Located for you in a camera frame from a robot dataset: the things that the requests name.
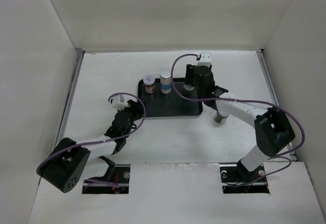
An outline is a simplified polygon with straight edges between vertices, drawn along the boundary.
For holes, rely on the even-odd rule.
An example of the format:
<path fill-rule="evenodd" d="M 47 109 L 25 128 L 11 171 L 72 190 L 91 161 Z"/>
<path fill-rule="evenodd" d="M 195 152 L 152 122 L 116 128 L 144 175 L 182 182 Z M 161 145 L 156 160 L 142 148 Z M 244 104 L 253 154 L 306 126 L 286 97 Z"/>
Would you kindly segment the silver-lid blue-label grain bottle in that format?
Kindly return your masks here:
<path fill-rule="evenodd" d="M 163 94 L 171 92 L 171 71 L 163 70 L 160 73 L 160 90 Z"/>

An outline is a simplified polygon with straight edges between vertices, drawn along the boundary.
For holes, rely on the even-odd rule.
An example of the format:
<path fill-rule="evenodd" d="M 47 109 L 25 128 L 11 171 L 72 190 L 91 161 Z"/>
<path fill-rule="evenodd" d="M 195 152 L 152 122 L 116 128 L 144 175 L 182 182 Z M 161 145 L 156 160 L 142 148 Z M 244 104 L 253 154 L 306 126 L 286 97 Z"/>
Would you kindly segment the white-lid orange-label sauce jar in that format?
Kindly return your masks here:
<path fill-rule="evenodd" d="M 143 84 L 145 88 L 145 92 L 147 94 L 155 93 L 156 86 L 155 86 L 155 78 L 152 75 L 145 75 L 143 77 Z"/>

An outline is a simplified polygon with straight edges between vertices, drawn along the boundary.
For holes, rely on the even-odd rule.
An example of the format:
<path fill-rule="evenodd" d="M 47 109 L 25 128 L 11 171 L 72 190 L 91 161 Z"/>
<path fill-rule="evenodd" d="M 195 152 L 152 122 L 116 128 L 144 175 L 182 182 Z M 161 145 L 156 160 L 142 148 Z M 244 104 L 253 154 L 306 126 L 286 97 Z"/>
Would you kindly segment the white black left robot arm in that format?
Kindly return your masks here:
<path fill-rule="evenodd" d="M 85 167 L 93 159 L 103 159 L 107 165 L 97 170 L 97 177 L 86 177 L 89 183 L 104 183 L 117 187 L 110 182 L 114 178 L 115 164 L 107 158 L 108 155 L 119 153 L 126 145 L 127 138 L 135 133 L 140 126 L 135 121 L 144 122 L 146 108 L 141 100 L 128 100 L 117 110 L 114 120 L 106 133 L 96 139 L 78 143 L 69 137 L 63 138 L 40 163 L 36 173 L 63 193 L 71 191 L 79 180 L 86 176 Z"/>

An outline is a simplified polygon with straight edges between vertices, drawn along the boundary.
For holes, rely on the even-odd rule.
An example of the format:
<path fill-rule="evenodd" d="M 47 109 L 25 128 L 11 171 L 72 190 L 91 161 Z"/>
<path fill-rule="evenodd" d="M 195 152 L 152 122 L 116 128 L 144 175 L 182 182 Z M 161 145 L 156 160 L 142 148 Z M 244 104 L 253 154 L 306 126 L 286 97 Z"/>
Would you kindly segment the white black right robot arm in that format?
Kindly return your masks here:
<path fill-rule="evenodd" d="M 242 181 L 250 180 L 266 160 L 276 156 L 295 139 L 295 133 L 286 114 L 275 105 L 267 108 L 252 102 L 239 102 L 227 89 L 215 85 L 211 65 L 187 64 L 185 87 L 194 87 L 198 99 L 216 110 L 217 116 L 232 115 L 255 130 L 256 145 L 237 162 L 236 175 Z"/>

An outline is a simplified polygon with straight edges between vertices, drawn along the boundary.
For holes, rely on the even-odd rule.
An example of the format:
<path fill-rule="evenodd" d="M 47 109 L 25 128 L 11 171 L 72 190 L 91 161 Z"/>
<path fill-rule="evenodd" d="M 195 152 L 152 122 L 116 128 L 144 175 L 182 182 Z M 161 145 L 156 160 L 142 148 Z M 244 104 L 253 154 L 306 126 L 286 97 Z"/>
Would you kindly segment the dark green plastic tray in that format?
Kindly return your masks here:
<path fill-rule="evenodd" d="M 195 117 L 203 112 L 201 102 L 191 102 L 181 98 L 174 90 L 168 94 L 160 91 L 160 80 L 155 80 L 156 91 L 153 94 L 145 92 L 143 80 L 138 83 L 138 97 L 146 108 L 146 117 Z"/>

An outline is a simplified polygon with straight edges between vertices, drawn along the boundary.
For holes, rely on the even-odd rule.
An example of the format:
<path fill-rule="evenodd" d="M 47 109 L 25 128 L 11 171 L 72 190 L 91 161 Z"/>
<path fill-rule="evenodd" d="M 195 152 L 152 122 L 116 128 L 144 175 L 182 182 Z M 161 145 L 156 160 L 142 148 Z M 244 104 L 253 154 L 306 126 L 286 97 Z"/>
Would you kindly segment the white-lid dark spice jar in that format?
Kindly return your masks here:
<path fill-rule="evenodd" d="M 224 124 L 229 116 L 229 113 L 218 110 L 214 116 L 214 121 L 218 124 Z"/>

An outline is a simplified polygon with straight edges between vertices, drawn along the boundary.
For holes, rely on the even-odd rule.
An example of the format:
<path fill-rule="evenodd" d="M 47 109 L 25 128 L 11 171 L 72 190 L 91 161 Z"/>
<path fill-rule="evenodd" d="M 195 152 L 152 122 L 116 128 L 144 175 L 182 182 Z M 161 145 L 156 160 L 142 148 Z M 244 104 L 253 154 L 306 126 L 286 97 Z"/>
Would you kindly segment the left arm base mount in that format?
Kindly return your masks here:
<path fill-rule="evenodd" d="M 99 160 L 105 172 L 84 180 L 82 194 L 129 194 L 130 164 L 115 164 L 105 156 Z"/>

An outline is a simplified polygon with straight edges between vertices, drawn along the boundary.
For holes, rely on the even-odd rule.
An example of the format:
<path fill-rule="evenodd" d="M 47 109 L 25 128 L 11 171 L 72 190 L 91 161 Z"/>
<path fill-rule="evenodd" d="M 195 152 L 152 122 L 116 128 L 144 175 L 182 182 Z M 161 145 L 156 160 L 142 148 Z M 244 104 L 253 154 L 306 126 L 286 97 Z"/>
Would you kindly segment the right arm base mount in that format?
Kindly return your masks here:
<path fill-rule="evenodd" d="M 261 164 L 253 172 L 248 172 L 238 163 L 221 163 L 220 176 L 224 194 L 267 193 L 269 186 L 265 168 Z"/>

